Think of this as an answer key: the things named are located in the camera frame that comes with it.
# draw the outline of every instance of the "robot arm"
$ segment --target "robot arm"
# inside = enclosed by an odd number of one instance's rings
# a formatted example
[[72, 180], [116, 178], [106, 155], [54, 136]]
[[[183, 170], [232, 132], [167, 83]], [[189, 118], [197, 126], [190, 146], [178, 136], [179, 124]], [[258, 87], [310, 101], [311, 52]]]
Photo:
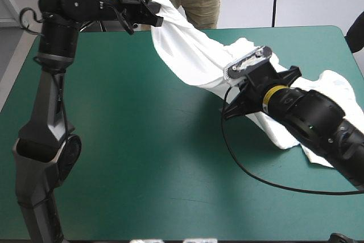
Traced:
[[260, 47], [225, 68], [225, 80], [238, 86], [240, 93], [224, 118], [263, 111], [323, 156], [353, 186], [364, 189], [364, 135], [344, 119], [345, 112], [329, 97], [290, 88], [300, 70], [291, 67], [277, 73], [269, 62], [271, 55], [269, 47]]
[[53, 190], [62, 185], [81, 152], [80, 138], [70, 134], [74, 127], [66, 117], [63, 91], [82, 23], [117, 19], [133, 34], [134, 24], [161, 26], [163, 18], [156, 15], [160, 4], [149, 0], [39, 0], [39, 8], [43, 25], [35, 60], [42, 74], [31, 118], [13, 148], [15, 190], [32, 242], [61, 243], [66, 239]]

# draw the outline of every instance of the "cloth fold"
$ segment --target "cloth fold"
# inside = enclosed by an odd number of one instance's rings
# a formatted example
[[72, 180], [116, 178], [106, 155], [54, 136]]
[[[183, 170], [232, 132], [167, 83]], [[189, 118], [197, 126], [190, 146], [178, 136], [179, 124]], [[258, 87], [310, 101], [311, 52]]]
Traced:
[[[158, 16], [164, 18], [161, 27], [151, 27], [154, 47], [160, 58], [186, 84], [204, 88], [224, 98], [229, 85], [224, 80], [223, 68], [255, 49], [254, 43], [246, 38], [239, 38], [235, 43], [225, 46], [195, 29], [169, 0], [153, 1], [161, 4]], [[274, 53], [270, 62], [278, 72], [286, 70], [279, 64]], [[349, 122], [360, 131], [364, 131], [363, 111], [355, 101], [353, 88], [341, 75], [333, 71], [324, 71], [317, 81], [300, 77], [292, 86], [303, 90], [315, 89], [327, 95], [343, 108], [345, 118]], [[231, 102], [238, 92], [238, 88], [232, 88], [227, 102]], [[257, 124], [277, 147], [288, 149], [299, 144], [283, 125], [268, 115], [257, 112], [247, 117]], [[325, 159], [308, 148], [303, 146], [303, 150], [311, 162], [331, 167]]]

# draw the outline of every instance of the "white object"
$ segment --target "white object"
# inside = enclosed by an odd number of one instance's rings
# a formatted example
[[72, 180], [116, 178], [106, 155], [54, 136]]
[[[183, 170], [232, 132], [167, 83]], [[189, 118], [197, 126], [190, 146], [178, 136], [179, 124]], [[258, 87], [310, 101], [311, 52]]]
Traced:
[[[229, 46], [222, 45], [195, 29], [169, 0], [153, 1], [162, 5], [158, 15], [164, 18], [161, 27], [151, 27], [154, 47], [161, 59], [186, 84], [207, 89], [223, 98], [229, 87], [223, 77], [223, 68], [255, 49], [254, 43], [240, 38]], [[286, 70], [279, 65], [275, 54], [270, 62], [278, 72]], [[325, 71], [317, 81], [300, 77], [292, 86], [304, 90], [315, 89], [327, 95], [343, 108], [349, 122], [364, 131], [363, 111], [355, 101], [350, 84], [339, 74]], [[227, 102], [238, 92], [238, 88], [233, 88]], [[264, 130], [277, 147], [287, 149], [299, 144], [284, 126], [264, 113], [249, 114], [247, 117]], [[303, 150], [311, 162], [330, 166], [325, 159], [317, 157], [306, 147]]]

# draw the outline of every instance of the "white cloth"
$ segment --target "white cloth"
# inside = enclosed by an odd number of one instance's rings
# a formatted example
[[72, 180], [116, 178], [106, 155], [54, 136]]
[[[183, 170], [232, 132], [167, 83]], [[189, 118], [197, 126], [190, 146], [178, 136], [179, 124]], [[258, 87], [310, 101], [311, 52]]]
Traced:
[[[160, 58], [186, 84], [204, 88], [224, 98], [229, 85], [224, 80], [223, 68], [256, 48], [254, 43], [240, 38], [229, 46], [222, 45], [195, 29], [169, 0], [153, 1], [162, 5], [158, 15], [164, 18], [161, 27], [151, 28], [154, 47]], [[278, 72], [286, 70], [279, 65], [275, 54], [270, 62]], [[349, 122], [364, 131], [363, 111], [355, 101], [352, 87], [341, 75], [325, 71], [317, 81], [300, 77], [292, 86], [304, 90], [315, 89], [327, 95], [343, 108]], [[238, 92], [238, 88], [234, 87], [227, 102]], [[284, 126], [266, 114], [258, 112], [247, 117], [264, 130], [277, 147], [288, 149], [299, 144]], [[306, 147], [303, 147], [303, 150], [311, 162], [330, 166], [325, 159], [318, 157]]]

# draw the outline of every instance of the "green tabletop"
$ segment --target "green tabletop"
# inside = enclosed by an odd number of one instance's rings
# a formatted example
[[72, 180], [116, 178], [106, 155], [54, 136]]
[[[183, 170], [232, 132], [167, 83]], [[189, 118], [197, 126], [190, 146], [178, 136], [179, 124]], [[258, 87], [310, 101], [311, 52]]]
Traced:
[[[246, 37], [268, 45], [286, 67], [317, 80], [331, 69], [364, 107], [362, 75], [332, 26], [208, 30], [223, 44]], [[28, 121], [40, 67], [37, 42], [0, 113], [0, 238], [28, 238], [15, 198], [11, 148]], [[70, 240], [216, 237], [220, 240], [364, 238], [364, 196], [315, 196], [261, 184], [231, 159], [222, 139], [222, 100], [181, 82], [161, 61], [149, 32], [80, 35], [66, 75], [67, 116], [82, 153], [55, 191]], [[353, 190], [335, 170], [280, 150], [247, 118], [226, 123], [241, 162], [268, 180], [313, 190]]]

